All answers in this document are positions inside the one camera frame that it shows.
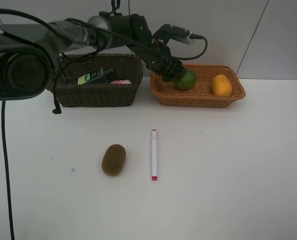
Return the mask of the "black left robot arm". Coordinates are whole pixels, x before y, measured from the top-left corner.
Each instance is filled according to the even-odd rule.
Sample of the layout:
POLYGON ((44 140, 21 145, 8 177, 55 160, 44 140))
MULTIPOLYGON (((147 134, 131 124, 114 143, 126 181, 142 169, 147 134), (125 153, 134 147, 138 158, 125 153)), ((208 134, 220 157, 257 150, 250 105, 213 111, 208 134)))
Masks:
POLYGON ((68 18, 50 23, 0 25, 0 101, 30 99, 42 93, 59 69, 60 54, 84 47, 97 52, 126 46, 147 67, 172 81, 184 71, 163 40, 186 38, 184 28, 164 24, 155 34, 138 14, 101 12, 87 22, 68 18))

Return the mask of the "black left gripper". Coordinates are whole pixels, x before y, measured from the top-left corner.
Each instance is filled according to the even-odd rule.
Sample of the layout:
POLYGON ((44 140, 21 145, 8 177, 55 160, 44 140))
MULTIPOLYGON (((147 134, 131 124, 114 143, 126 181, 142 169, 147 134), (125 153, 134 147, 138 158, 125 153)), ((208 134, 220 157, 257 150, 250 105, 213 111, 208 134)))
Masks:
POLYGON ((135 54, 141 58, 149 70, 162 75, 163 82, 180 80, 187 73, 187 69, 182 64, 177 64, 171 58, 170 52, 164 51, 156 43, 146 48, 136 45, 135 54))

